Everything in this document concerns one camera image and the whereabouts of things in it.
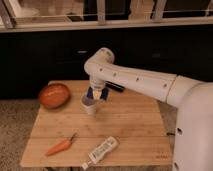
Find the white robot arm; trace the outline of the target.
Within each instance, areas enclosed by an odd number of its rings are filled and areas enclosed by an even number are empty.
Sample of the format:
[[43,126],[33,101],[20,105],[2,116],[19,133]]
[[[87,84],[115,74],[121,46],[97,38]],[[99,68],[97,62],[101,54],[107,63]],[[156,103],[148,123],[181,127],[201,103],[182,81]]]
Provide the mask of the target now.
[[213,82],[119,66],[108,48],[84,64],[96,91],[112,82],[177,109],[172,171],[213,171]]

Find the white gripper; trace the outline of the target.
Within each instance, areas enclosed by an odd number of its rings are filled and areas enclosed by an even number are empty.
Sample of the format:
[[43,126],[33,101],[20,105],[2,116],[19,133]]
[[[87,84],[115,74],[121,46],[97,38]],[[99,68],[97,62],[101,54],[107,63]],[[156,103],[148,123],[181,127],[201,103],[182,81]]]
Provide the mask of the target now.
[[105,88],[105,82],[101,80],[91,80],[90,87],[87,90],[86,96],[90,99],[94,99],[93,90],[102,91],[100,99],[107,100],[109,89]]

